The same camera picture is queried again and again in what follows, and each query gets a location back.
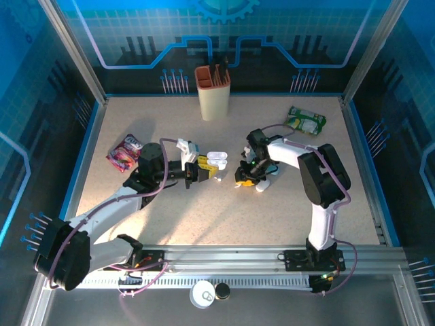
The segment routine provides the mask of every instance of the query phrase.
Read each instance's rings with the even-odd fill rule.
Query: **speckled surface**
[[[126,233],[145,244],[160,245],[304,245],[311,227],[311,202],[297,169],[281,164],[280,174],[262,194],[253,187],[234,188],[234,172],[250,131],[281,123],[295,105],[327,117],[317,136],[297,132],[299,143],[335,146],[352,186],[352,203],[340,210],[336,236],[355,244],[378,244],[370,208],[355,162],[337,98],[230,97],[225,120],[204,122],[196,97],[111,98],[84,186],[78,214],[112,195],[128,177],[106,159],[107,152],[126,134],[140,141],[160,137],[183,138],[199,144],[200,151],[226,151],[228,174],[219,183],[184,183],[164,190],[142,211],[126,218],[101,240]],[[274,135],[282,128],[267,130]],[[174,144],[167,145],[170,160],[179,159]]]

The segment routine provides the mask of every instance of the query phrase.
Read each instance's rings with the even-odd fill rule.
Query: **snack bag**
[[[326,117],[297,107],[290,107],[284,123],[295,130],[318,135],[326,124]]]
[[[129,170],[141,155],[143,144],[132,134],[126,135],[124,140],[115,147],[106,158],[121,172]]]

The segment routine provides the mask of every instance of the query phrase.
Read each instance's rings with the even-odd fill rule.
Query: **gear logo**
[[[213,23],[220,20],[222,24],[244,19],[247,13],[252,14],[252,7],[259,5],[258,0],[190,0],[196,12],[204,19],[210,18]]]
[[[9,9],[15,21],[29,33],[41,20],[41,8],[37,0],[0,0],[0,9]]]

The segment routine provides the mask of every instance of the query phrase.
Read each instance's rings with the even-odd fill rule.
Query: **pink snack bag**
[[[115,147],[106,158],[121,172],[129,170],[136,164],[141,155],[143,144],[132,134],[126,135],[124,140]]]

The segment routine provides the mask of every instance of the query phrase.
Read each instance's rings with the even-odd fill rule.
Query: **green package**
[[[317,135],[326,124],[326,117],[297,107],[290,107],[285,124],[305,132]]]

